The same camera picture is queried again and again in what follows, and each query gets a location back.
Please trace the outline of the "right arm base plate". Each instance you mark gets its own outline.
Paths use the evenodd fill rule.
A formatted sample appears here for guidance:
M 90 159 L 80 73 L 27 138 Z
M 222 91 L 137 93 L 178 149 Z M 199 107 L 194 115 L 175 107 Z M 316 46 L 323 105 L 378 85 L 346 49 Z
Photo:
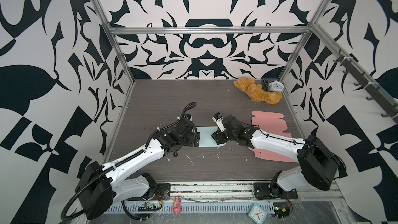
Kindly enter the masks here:
M 253 183 L 254 195 L 258 200 L 284 199 L 296 200 L 299 198 L 296 189 L 284 191 L 277 184 L 272 183 Z

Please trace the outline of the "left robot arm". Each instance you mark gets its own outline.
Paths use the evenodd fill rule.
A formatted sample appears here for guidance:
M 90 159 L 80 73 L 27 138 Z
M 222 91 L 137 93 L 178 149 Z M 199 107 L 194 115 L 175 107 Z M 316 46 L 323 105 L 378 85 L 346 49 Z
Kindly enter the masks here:
M 199 137 L 190 114 L 185 114 L 173 126 L 156 130 L 147 143 L 131 153 L 107 162 L 87 166 L 75 189 L 82 210 L 71 217 L 85 214 L 93 220 L 105 213 L 114 202 L 130 198 L 151 199 L 156 195 L 157 183 L 149 173 L 143 173 L 132 181 L 127 178 L 146 165 L 172 153 L 178 155 L 182 146 L 188 146 Z

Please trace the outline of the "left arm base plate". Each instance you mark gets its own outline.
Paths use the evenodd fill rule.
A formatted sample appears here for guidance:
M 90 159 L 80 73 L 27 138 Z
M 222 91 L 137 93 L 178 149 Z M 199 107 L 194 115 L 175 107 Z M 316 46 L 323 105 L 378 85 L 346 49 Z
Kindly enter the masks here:
M 157 201 L 158 199 L 168 199 L 171 192 L 171 184 L 170 183 L 160 183 L 157 184 L 156 189 L 150 188 L 148 193 L 145 193 L 142 197 L 132 197 L 128 198 L 128 201 L 145 201 L 145 200 L 153 200 Z

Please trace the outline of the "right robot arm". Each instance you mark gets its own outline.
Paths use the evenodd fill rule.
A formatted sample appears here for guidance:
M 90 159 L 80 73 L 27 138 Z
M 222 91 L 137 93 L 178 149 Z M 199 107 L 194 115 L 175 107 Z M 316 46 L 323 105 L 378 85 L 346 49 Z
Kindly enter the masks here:
M 273 190 L 290 192 L 308 185 L 323 191 L 330 189 L 341 163 L 317 137 L 287 138 L 268 133 L 258 125 L 245 124 L 232 115 L 223 117 L 216 113 L 212 119 L 218 126 L 211 135 L 217 144 L 235 141 L 240 146 L 268 150 L 298 163 L 297 167 L 275 175 L 271 182 Z

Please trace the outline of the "light blue paper box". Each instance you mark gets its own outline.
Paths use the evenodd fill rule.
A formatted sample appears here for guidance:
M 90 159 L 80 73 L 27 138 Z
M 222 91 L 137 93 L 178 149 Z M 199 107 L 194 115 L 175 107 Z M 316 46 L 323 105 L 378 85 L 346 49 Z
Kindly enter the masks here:
M 197 127 L 198 132 L 200 133 L 200 141 L 199 147 L 206 148 L 206 147 L 222 147 L 224 144 L 217 144 L 216 141 L 212 138 L 212 134 L 218 131 L 217 126 L 213 127 Z

